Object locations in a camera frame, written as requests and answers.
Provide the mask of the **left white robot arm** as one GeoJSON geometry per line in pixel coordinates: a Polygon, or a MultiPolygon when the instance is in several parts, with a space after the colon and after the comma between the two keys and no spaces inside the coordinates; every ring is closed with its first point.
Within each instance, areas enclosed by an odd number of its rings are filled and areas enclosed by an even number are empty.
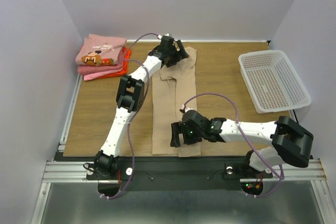
{"type": "Polygon", "coordinates": [[[139,63],[139,67],[134,72],[120,78],[116,96],[116,113],[107,138],[94,156],[93,163],[83,165],[88,175],[96,173],[106,179],[116,175],[122,140],[145,102],[150,78],[162,67],[172,67],[188,58],[181,40],[176,40],[169,35],[158,35],[157,38],[160,44],[148,53],[145,61],[139,63]]]}

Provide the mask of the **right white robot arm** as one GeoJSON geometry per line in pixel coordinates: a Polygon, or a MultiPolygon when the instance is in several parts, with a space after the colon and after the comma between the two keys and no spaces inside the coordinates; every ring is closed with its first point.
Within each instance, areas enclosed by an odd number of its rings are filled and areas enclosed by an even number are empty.
{"type": "Polygon", "coordinates": [[[182,112],[182,119],[171,124],[171,147],[211,143],[246,142],[251,150],[245,160],[233,166],[242,176],[253,177],[274,166],[309,165],[313,134],[287,116],[264,123],[236,122],[226,118],[208,119],[193,109],[182,112]]]}

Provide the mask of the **beige t shirt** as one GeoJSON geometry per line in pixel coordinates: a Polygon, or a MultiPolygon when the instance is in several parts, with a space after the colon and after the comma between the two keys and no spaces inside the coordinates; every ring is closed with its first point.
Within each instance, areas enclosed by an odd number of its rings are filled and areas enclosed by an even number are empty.
{"type": "Polygon", "coordinates": [[[181,106],[196,95],[195,64],[197,50],[187,47],[188,58],[171,67],[162,67],[152,76],[153,131],[152,154],[191,157],[201,155],[200,143],[171,147],[171,124],[182,118],[181,106]]]}

